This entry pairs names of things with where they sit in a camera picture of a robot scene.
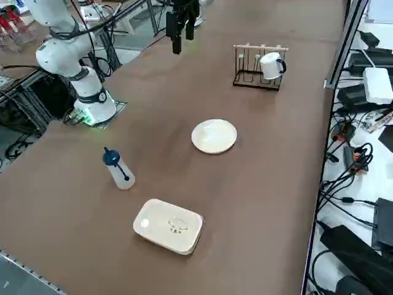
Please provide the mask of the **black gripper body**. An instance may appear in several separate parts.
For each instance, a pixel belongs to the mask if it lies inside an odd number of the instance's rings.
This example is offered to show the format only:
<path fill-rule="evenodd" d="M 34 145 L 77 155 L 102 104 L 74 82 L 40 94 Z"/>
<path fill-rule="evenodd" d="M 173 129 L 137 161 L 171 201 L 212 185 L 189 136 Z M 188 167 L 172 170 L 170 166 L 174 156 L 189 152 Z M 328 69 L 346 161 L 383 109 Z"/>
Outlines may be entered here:
<path fill-rule="evenodd" d="M 175 13 L 188 13 L 192 15 L 200 14 L 200 3 L 199 0 L 172 0 L 170 3 L 173 6 Z"/>

